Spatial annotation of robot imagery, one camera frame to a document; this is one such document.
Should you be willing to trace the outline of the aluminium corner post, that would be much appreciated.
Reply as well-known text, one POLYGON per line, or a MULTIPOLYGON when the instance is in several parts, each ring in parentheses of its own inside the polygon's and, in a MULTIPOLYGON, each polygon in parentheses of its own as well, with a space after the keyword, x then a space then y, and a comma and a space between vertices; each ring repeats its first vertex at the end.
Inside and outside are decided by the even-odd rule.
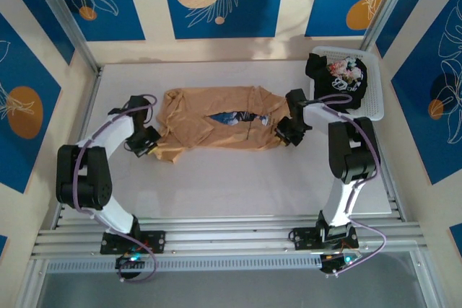
POLYGON ((373 17, 370 26, 365 32, 360 50, 371 51, 375 45, 378 36, 382 32, 386 22, 388 21, 391 13, 393 12, 398 0, 382 0, 378 10, 373 17))
POLYGON ((93 56, 70 9, 66 5, 66 2, 64 0, 45 0, 45 2, 53 12, 54 17, 57 19, 68 39, 71 41, 71 44, 80 54, 82 60, 96 75, 98 75, 100 72, 100 66, 95 60, 95 57, 93 56))

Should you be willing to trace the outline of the aluminium frame rails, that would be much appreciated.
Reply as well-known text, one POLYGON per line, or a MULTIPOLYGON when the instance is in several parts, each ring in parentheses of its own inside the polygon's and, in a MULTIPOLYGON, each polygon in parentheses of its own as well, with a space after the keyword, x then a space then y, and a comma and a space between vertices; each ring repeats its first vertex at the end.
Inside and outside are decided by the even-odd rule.
MULTIPOLYGON (((87 130, 135 94, 162 98, 182 87, 261 86, 308 92, 303 61, 129 63, 103 68, 87 130)), ((169 255, 292 252, 289 231, 312 226, 334 177, 328 138, 309 131, 299 146, 266 151, 192 149, 175 163, 123 148, 111 156, 113 197, 143 229, 166 233, 169 255)))

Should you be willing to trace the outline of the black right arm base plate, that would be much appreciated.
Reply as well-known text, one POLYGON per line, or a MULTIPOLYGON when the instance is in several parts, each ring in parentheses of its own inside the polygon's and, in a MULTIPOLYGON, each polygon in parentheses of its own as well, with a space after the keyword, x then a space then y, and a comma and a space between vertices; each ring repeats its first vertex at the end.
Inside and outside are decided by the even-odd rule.
POLYGON ((295 244, 296 250, 340 250, 343 247, 359 247, 356 229, 351 224, 329 228, 294 228, 289 232, 288 239, 295 244))

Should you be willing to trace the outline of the black floral print t-shirt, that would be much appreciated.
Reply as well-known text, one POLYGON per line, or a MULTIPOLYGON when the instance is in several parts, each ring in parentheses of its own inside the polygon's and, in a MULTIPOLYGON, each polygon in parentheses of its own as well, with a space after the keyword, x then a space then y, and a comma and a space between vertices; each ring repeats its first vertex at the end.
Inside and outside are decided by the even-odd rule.
POLYGON ((345 94, 349 102, 333 105, 336 110, 357 110, 367 91, 368 74, 366 65, 358 58, 347 56, 333 63, 326 56, 310 53, 305 66, 305 74, 314 83, 314 97, 320 99, 332 94, 345 94))

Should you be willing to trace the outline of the white plastic basket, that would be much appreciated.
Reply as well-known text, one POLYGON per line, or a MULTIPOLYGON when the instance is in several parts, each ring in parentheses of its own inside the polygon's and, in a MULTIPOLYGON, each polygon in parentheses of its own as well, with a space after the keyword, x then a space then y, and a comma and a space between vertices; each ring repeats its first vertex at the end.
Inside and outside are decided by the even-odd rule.
POLYGON ((361 100, 361 106, 356 110, 348 109, 347 111, 352 116, 368 117, 371 121, 379 121, 383 118, 383 91, 377 56, 363 50, 333 46, 316 46, 312 49, 312 53, 325 56, 327 63, 333 63, 348 56, 360 59, 367 68, 367 88, 361 100))

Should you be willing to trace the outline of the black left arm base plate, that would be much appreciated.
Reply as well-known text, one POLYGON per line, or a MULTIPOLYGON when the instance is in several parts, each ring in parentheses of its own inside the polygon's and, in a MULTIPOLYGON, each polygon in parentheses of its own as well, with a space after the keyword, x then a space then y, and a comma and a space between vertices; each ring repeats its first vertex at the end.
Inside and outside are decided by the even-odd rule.
POLYGON ((164 231, 141 231, 139 241, 144 245, 142 247, 125 237, 105 232, 100 246, 100 254, 147 254, 145 247, 149 248, 154 254, 162 254, 166 243, 165 235, 166 232, 164 231))

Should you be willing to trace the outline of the tan t-shirt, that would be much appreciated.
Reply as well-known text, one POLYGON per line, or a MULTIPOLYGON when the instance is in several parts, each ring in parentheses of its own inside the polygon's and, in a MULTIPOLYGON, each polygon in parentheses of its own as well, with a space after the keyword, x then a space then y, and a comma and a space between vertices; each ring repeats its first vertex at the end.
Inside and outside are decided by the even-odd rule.
POLYGON ((282 143, 276 126, 287 116, 286 99, 260 86, 170 89, 157 114, 161 138, 149 153, 176 162, 193 148, 273 149, 282 143))

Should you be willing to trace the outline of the blue poster dark circle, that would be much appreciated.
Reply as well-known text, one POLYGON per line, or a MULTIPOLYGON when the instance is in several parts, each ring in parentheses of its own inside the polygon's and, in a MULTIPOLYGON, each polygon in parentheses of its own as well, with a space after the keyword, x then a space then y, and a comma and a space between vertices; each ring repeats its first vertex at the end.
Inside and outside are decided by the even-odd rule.
POLYGON ((462 0, 450 0, 392 79, 427 176, 462 169, 462 0))

